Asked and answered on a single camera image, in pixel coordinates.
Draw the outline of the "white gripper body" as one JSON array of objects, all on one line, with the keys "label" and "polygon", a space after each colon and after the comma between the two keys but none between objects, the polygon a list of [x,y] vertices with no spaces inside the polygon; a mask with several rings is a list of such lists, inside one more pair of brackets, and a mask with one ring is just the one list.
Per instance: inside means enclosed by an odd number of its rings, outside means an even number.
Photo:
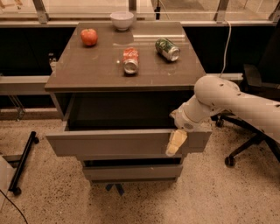
[{"label": "white gripper body", "polygon": [[174,120],[174,124],[178,129],[195,131],[204,119],[204,114],[196,105],[183,103],[170,113],[170,117]]}]

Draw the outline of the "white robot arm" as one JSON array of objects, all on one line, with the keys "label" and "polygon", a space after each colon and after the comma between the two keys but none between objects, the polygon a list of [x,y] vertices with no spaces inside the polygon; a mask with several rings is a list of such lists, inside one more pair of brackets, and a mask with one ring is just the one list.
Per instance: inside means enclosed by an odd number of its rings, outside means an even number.
[{"label": "white robot arm", "polygon": [[206,75],[194,85],[194,95],[171,112],[178,128],[169,138],[165,154],[172,157],[187,139],[208,117],[227,110],[244,122],[260,130],[265,136],[280,143],[280,102],[243,93],[230,80]]}]

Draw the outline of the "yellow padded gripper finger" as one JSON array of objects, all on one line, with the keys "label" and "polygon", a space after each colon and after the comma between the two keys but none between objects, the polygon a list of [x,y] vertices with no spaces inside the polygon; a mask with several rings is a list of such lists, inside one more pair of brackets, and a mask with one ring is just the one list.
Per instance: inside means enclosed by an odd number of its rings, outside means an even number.
[{"label": "yellow padded gripper finger", "polygon": [[173,130],[170,134],[169,142],[166,147],[165,154],[168,157],[174,156],[182,144],[187,139],[187,133],[182,129]]}]

